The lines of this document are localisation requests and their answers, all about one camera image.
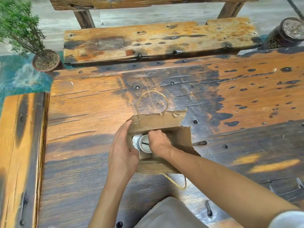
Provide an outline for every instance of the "hand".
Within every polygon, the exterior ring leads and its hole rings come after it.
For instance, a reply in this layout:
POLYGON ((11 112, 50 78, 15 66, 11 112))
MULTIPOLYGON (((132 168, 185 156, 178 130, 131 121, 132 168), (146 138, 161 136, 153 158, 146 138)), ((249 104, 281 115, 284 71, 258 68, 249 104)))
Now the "hand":
POLYGON ((173 146, 166 134, 161 130, 150 130, 148 138, 151 151, 159 157, 167 159, 173 146))
POLYGON ((132 120, 128 120, 118 129, 109 151, 107 181, 125 186, 134 175, 139 161, 138 150, 127 147, 126 138, 131 123, 132 120))

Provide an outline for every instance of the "paper bag handle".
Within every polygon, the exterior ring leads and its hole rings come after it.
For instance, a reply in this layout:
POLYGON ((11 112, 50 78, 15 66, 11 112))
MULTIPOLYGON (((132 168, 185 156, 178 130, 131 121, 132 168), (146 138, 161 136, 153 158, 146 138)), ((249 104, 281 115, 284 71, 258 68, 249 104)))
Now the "paper bag handle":
POLYGON ((137 103, 137 107, 136 107, 136 112, 137 112, 137 115, 139 115, 139 112, 138 112, 138 105, 139 105, 139 102, 140 102, 140 100, 141 100, 141 98, 142 98, 142 96, 144 96, 146 93, 148 93, 148 92, 156 92, 156 93, 159 93, 161 96, 163 96, 164 98, 165 98, 165 100, 167 101, 167 107, 166 107, 166 109, 165 109, 165 111, 164 111, 164 113, 166 112, 166 110, 168 109, 168 107, 169 107, 169 102, 168 102, 168 99, 166 98, 166 96, 165 95, 163 95, 162 93, 160 93, 160 92, 158 92, 158 91, 156 91, 156 90, 149 90, 149 91, 147 91, 147 92, 144 92, 141 96, 140 96, 140 98, 139 98, 139 100, 138 100, 138 103, 137 103))
POLYGON ((163 176, 165 176, 166 178, 168 178, 174 185, 176 185, 178 188, 180 188, 181 190, 185 190, 187 188, 187 180, 186 177, 185 178, 185 187, 181 187, 179 184, 177 184, 172 178, 170 178, 168 175, 166 174, 162 174, 163 176))

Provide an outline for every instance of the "white wood panel floor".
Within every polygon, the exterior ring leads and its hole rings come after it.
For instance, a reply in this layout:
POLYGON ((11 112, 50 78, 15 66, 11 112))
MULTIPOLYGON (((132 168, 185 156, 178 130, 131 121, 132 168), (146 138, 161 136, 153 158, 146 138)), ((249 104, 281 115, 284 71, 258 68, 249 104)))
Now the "white wood panel floor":
MULTIPOLYGON (((293 0, 304 13, 304 0, 293 0)), ((184 3, 154 5, 131 9, 90 10, 95 26, 114 27, 162 22, 196 21, 204 25, 206 20, 217 18, 224 3, 184 3)), ((40 27, 49 49, 63 50, 63 33, 80 26, 73 11, 55 11, 49 0, 34 0, 33 14, 40 17, 40 27)), ((246 2, 238 16, 247 16, 260 35, 268 34, 283 19, 298 17, 286 0, 259 0, 246 2)), ((7 43, 0 43, 0 55, 12 54, 7 43)))

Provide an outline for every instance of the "person's right arm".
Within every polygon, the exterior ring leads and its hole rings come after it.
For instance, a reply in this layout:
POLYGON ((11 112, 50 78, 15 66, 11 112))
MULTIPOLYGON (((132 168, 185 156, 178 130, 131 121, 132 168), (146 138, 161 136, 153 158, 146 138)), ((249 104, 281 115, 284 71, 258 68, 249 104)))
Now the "person's right arm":
POLYGON ((161 130, 148 134, 150 149, 188 178, 243 227, 268 227, 276 215, 298 207, 225 166, 173 147, 161 130))

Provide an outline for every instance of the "wooden support post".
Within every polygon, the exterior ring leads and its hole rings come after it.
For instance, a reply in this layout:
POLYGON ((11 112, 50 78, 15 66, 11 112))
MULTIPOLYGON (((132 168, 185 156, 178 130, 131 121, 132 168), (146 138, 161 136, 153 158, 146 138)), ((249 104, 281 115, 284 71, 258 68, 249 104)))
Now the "wooden support post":
POLYGON ((221 12, 219 13, 217 19, 220 18, 235 18, 241 8, 243 7, 244 2, 225 2, 221 12))
POLYGON ((95 28, 89 9, 74 11, 75 17, 82 29, 95 28))

